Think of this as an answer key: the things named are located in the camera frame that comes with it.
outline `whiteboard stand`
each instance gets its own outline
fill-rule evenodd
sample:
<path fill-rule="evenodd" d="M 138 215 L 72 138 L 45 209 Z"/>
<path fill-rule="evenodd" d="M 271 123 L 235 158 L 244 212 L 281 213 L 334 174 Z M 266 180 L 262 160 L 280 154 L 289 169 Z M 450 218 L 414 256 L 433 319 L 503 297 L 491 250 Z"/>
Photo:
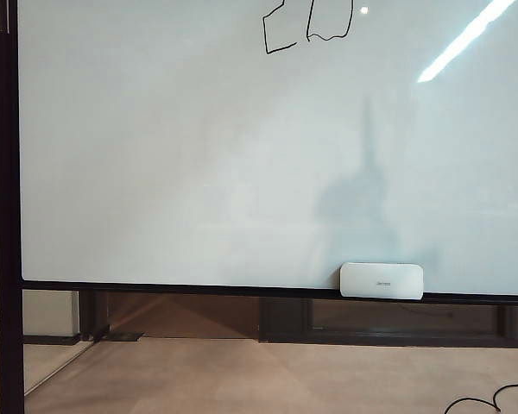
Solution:
<path fill-rule="evenodd" d="M 22 279 L 17 0 L 0 0 L 0 413 L 24 413 L 22 290 L 172 292 L 341 299 L 334 289 L 226 285 L 140 285 Z M 518 305 L 518 296 L 427 293 L 428 304 Z M 500 319 L 502 326 L 513 314 Z"/>
<path fill-rule="evenodd" d="M 0 413 L 25 412 L 23 301 L 19 215 L 19 148 L 14 117 L 12 34 L 0 31 Z"/>

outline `white device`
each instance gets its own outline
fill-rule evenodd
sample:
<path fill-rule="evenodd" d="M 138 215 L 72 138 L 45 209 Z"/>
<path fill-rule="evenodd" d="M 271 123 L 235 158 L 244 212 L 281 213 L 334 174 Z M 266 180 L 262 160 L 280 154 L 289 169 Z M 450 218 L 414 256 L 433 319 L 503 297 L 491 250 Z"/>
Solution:
<path fill-rule="evenodd" d="M 345 297 L 420 300 L 424 294 L 424 270 L 409 264 L 344 263 L 339 283 Z"/>

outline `black marker drawing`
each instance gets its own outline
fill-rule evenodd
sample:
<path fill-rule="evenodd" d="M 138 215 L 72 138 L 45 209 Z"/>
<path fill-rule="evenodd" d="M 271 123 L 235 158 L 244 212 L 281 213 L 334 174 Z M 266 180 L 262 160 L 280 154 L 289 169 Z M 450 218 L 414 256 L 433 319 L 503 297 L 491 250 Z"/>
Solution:
<path fill-rule="evenodd" d="M 351 9 L 350 9 L 350 14 L 349 14 L 349 20 L 347 20 L 347 26 L 346 26 L 344 33 L 335 34 L 331 37 L 326 38 L 326 37 L 322 36 L 321 34 L 311 33 L 311 22 L 313 21 L 313 14 L 314 14 L 314 9 L 315 9 L 315 7 L 314 7 L 315 0 L 311 0 L 311 7 L 309 9 L 309 15 L 308 15 L 307 25 L 306 25 L 307 42 L 311 41 L 311 38 L 313 38 L 313 37 L 318 37 L 322 41 L 331 41 L 332 39 L 336 39 L 336 38 L 343 39 L 343 38 L 347 37 L 347 35 L 350 33 L 350 30 L 351 30 L 351 22 L 353 20 L 353 10 L 354 10 L 353 0 L 350 0 L 350 1 L 351 1 Z M 296 42 L 290 43 L 286 46 L 277 47 L 274 49 L 269 49 L 269 47 L 268 47 L 267 19 L 269 17 L 271 17 L 274 13 L 276 13 L 278 10 L 282 9 L 285 5 L 286 5 L 286 0 L 282 0 L 281 4 L 279 4 L 276 8 L 271 10 L 270 13 L 268 13 L 267 15 L 265 15 L 262 18 L 262 28 L 263 28 L 263 35 L 264 35 L 264 40 L 265 40 L 265 52 L 267 52 L 267 54 L 272 54 L 275 52 L 280 52 L 282 50 L 289 49 L 290 47 L 293 47 L 293 46 L 297 45 L 297 43 L 298 43 L 296 41 Z"/>
<path fill-rule="evenodd" d="M 349 31 L 351 30 L 351 22 L 353 21 L 353 0 L 351 0 L 351 10 L 350 10 L 350 14 L 349 14 L 349 21 L 347 22 L 347 29 L 345 30 L 345 32 L 343 34 L 335 34 L 334 36 L 329 37 L 328 39 L 321 36 L 320 34 L 311 33 L 311 20 L 313 19 L 313 10 L 314 10 L 314 0 L 311 0 L 311 11 L 309 11 L 309 20 L 307 21 L 307 32 L 306 32 L 307 41 L 311 41 L 311 38 L 314 36 L 318 37 L 319 39 L 321 39 L 323 41 L 331 41 L 332 39 L 343 39 L 343 38 L 347 37 L 347 35 L 349 34 Z"/>
<path fill-rule="evenodd" d="M 267 19 L 269 17 L 271 17 L 274 13 L 276 13 L 279 9 L 281 9 L 282 7 L 284 7 L 284 4 L 286 3 L 286 0 L 282 0 L 282 3 L 276 7 L 275 9 L 273 9 L 270 13 L 268 13 L 266 16 L 263 16 L 262 17 L 262 30 L 263 30 L 263 33 L 264 33 L 264 36 L 265 36 L 265 51 L 267 52 L 267 54 L 271 54 L 271 53 L 274 53 L 274 52 L 280 52 L 281 50 L 286 50 L 286 49 L 289 49 L 290 47 L 292 46 L 295 46 L 297 45 L 297 41 L 290 44 L 290 45 L 287 45 L 287 46 L 284 46 L 284 47 L 278 47 L 276 49 L 273 49 L 273 50 L 268 50 L 268 41 L 267 41 Z"/>

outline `whiteboard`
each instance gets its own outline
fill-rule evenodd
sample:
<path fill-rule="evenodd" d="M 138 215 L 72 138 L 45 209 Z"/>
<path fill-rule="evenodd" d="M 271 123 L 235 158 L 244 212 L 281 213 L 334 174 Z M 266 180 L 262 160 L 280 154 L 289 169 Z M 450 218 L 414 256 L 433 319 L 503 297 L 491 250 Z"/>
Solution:
<path fill-rule="evenodd" d="M 18 3 L 25 280 L 518 295 L 518 0 Z"/>

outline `whiteboard frame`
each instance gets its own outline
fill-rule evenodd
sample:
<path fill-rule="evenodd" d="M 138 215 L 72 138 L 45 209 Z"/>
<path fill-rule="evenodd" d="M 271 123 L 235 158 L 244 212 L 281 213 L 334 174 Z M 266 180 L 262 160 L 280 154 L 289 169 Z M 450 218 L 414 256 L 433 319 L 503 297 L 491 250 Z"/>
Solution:
<path fill-rule="evenodd" d="M 21 240 L 21 180 L 20 180 L 20 130 L 19 130 L 19 64 L 18 64 L 18 14 L 17 0 L 0 0 L 9 6 L 9 33 L 11 34 L 11 98 L 10 112 L 11 137 L 7 140 L 9 147 L 0 154 L 2 160 L 8 160 L 8 171 L 0 172 L 0 194 L 8 199 L 9 221 L 7 228 L 0 225 L 0 235 L 9 233 L 10 245 L 4 245 L 4 237 L 0 236 L 0 249 L 10 251 L 11 265 L 16 270 L 16 279 L 22 289 L 53 291 L 109 291 L 109 292 L 148 292 L 148 293 L 185 293 L 227 296 L 256 296 L 271 298 L 316 298 L 389 301 L 393 299 L 343 298 L 338 290 L 333 289 L 295 289 L 280 287 L 247 287 L 220 285 L 149 285 L 93 282 L 34 281 L 22 278 L 22 240 Z M 426 292 L 420 303 L 426 304 L 509 304 L 518 305 L 518 296 L 512 295 L 471 295 L 457 293 Z"/>

